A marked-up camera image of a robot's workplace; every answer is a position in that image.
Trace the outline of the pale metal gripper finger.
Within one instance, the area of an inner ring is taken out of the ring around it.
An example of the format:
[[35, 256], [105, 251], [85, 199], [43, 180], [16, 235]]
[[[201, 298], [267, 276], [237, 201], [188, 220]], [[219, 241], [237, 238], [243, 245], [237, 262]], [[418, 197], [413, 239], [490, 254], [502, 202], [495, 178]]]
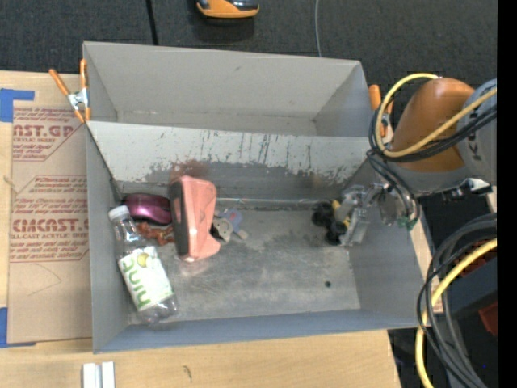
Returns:
[[353, 211], [349, 216], [347, 231], [340, 238], [343, 246], [360, 245], [369, 226], [366, 211]]
[[364, 191], [364, 186], [352, 186], [342, 191], [340, 217], [347, 217], [353, 209], [360, 206]]

